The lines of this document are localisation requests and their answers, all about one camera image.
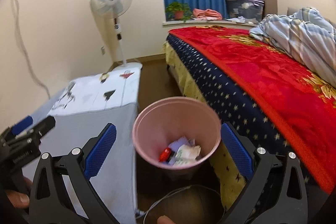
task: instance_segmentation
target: gray storage box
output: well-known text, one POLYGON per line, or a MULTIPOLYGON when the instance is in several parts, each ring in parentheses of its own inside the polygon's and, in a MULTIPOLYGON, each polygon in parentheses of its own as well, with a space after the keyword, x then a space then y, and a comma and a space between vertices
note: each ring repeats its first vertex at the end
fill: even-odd
POLYGON ((247 21, 258 23, 263 19, 264 2, 260 0, 226 0, 230 18, 245 17, 247 21))

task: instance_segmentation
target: crumpled comforter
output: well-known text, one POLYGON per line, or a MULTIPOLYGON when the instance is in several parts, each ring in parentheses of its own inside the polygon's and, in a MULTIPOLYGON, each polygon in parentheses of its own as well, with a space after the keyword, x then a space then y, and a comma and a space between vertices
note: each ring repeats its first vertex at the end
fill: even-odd
POLYGON ((267 15, 250 29, 251 37, 286 53, 334 87, 335 33, 335 28, 311 7, 302 8, 291 16, 267 15))

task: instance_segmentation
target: metal screw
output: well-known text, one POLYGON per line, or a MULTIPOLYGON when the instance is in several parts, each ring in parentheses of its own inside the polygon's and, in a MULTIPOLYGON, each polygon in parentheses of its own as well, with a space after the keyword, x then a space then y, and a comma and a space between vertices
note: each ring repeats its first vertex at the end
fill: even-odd
POLYGON ((43 153, 42 156, 41 156, 41 158, 44 159, 44 160, 47 159, 48 157, 49 157, 48 153, 43 153))
POLYGON ((81 149, 80 149, 80 148, 74 148, 74 149, 71 151, 71 153, 72 153, 73 155, 78 155, 80 152, 81 152, 81 149))
POLYGON ((257 152, 259 153, 259 154, 265 154, 266 153, 266 150, 265 150, 265 148, 263 148, 263 147, 258 147, 257 148, 257 152))
POLYGON ((289 152, 289 153, 288 153, 288 156, 289 156, 290 158, 292 158, 292 159, 295 159, 295 158, 296 158, 296 155, 295 155, 295 153, 293 153, 293 152, 289 152))

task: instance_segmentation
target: hand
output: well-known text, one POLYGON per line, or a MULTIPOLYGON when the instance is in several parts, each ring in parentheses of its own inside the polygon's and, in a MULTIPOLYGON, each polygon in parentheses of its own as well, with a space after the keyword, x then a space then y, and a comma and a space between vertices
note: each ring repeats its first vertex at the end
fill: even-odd
POLYGON ((157 219, 157 224, 175 224, 175 223, 167 216, 160 216, 157 219))
MULTIPOLYGON (((27 184, 27 188, 30 190, 32 187, 31 180, 26 177, 24 177, 24 180, 27 184)), ((5 193, 15 208, 25 209, 29 207, 29 197, 26 194, 18 193, 13 190, 5 190, 5 193)))

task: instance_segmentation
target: potted plant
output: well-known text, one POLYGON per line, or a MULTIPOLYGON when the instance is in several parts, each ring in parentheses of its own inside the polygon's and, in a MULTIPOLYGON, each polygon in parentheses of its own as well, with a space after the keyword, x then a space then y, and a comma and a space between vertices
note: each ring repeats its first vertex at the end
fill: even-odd
POLYGON ((190 19, 191 11, 187 3, 181 3, 178 1, 172 2, 166 8, 166 13, 173 14, 175 20, 190 19))

